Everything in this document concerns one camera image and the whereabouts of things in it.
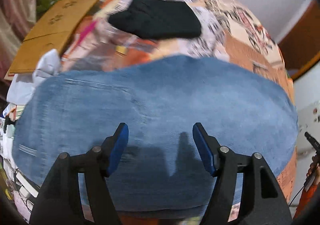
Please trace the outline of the right hand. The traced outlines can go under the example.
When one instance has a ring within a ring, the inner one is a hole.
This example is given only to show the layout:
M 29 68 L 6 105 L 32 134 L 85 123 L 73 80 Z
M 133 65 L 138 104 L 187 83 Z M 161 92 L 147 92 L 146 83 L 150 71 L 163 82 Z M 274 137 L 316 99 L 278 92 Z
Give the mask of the right hand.
M 310 175 L 315 176 L 314 184 L 319 183 L 319 155 L 315 155 L 312 157 L 312 163 L 310 164 L 310 167 L 308 169 L 308 172 L 306 174 L 307 177 Z

